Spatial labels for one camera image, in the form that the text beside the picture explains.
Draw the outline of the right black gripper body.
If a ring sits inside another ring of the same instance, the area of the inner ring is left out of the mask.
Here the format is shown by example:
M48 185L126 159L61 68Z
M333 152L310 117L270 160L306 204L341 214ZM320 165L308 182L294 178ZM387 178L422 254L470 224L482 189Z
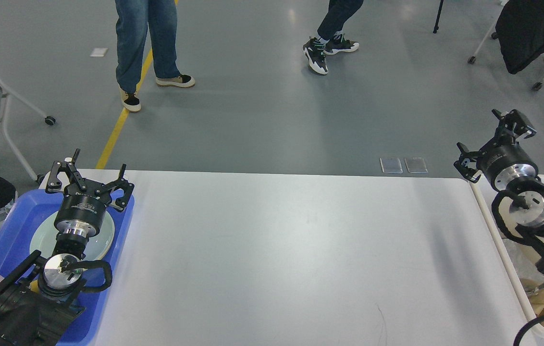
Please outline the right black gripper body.
M476 167L485 175L495 191L505 190L515 179L538 176L538 167L519 144L483 148L484 156Z

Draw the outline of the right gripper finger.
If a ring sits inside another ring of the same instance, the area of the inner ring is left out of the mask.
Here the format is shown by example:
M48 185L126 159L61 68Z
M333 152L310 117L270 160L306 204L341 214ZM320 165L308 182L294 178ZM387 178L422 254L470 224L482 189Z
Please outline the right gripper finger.
M457 142L456 146L460 151L460 155L458 160L454 162L455 169L470 183L477 183L482 174L478 167L478 160L483 158L484 151L469 151L466 145L461 142Z
M492 138L492 147L494 148L520 148L520 139L528 139L537 134L535 127L531 124L527 116L516 109L510 112L501 112L493 109L492 113L499 120Z

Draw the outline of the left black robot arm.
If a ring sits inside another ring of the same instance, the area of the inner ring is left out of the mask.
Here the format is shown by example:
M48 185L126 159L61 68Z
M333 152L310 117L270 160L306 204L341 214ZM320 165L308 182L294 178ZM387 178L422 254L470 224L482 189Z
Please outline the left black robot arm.
M86 311L78 296L112 284L110 261L86 256L85 249L100 234L107 208L123 212L135 186L125 164L111 182L85 179L75 166L79 152L56 161L48 175L46 193L63 194L52 252L33 250L0 281L0 346L55 346Z

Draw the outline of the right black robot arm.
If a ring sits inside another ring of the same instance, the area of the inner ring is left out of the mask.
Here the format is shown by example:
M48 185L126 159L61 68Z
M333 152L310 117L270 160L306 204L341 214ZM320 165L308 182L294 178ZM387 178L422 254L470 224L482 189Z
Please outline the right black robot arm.
M476 199L527 319L514 338L518 346L531 329L544 338L544 283L522 286L503 239L519 245L544 276L544 180L520 146L521 139L536 135L527 117L518 110L493 114L498 120L493 137L474 151L458 143L454 167L475 184Z

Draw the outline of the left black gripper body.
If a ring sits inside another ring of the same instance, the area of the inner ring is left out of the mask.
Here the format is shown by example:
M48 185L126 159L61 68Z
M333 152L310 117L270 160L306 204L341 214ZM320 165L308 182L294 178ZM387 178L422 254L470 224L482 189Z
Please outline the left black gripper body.
M55 217L55 228L60 234L95 237L99 234L109 204L100 198L68 194Z

